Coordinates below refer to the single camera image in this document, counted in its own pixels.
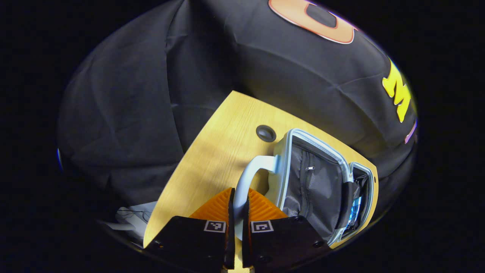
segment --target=table surface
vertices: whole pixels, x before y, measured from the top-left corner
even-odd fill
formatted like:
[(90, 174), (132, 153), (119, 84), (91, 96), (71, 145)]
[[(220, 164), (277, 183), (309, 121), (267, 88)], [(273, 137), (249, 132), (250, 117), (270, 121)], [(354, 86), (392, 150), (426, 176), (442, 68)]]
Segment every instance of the table surface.
[[(261, 140), (256, 134), (259, 125), (273, 128), (276, 140)], [(149, 219), (143, 246), (148, 246), (173, 216), (188, 217), (214, 195), (228, 187), (235, 188), (249, 161), (257, 155), (273, 155), (275, 144), (293, 128), (302, 129), (326, 142), (338, 150), (348, 163), (358, 162), (369, 167), (377, 179), (376, 167), (336, 138), (270, 104), (232, 91), (202, 128), (170, 177)], [(266, 194), (267, 178), (267, 171), (258, 171), (251, 188)], [(378, 183), (375, 183), (371, 215), (377, 203)], [(368, 217), (359, 230), (365, 228), (370, 219)], [(249, 272), (242, 268), (241, 241), (237, 238), (235, 241), (235, 269), (229, 272)]]

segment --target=yellow letter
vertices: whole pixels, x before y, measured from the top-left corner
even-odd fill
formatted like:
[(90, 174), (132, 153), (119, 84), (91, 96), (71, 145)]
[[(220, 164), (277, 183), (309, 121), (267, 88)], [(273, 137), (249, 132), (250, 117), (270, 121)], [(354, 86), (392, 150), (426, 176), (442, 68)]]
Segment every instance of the yellow letter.
[(397, 105), (397, 116), (399, 117), (399, 121), (403, 122), (409, 107), (409, 102), (411, 101), (411, 93), (409, 92), (409, 88), (403, 85), (403, 78), (392, 61), (389, 76), (382, 79), (382, 86), (389, 97), (394, 97), (394, 105)]

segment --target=orange letter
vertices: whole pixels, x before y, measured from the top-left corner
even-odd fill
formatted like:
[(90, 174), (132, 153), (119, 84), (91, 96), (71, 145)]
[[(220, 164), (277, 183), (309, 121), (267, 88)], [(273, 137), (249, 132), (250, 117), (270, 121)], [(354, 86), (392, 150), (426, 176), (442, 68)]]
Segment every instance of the orange letter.
[(350, 44), (354, 40), (355, 27), (335, 14), (337, 23), (334, 28), (327, 27), (308, 16), (307, 8), (314, 5), (305, 0), (269, 0), (270, 8), (286, 21), (315, 33), (327, 40), (340, 44)]

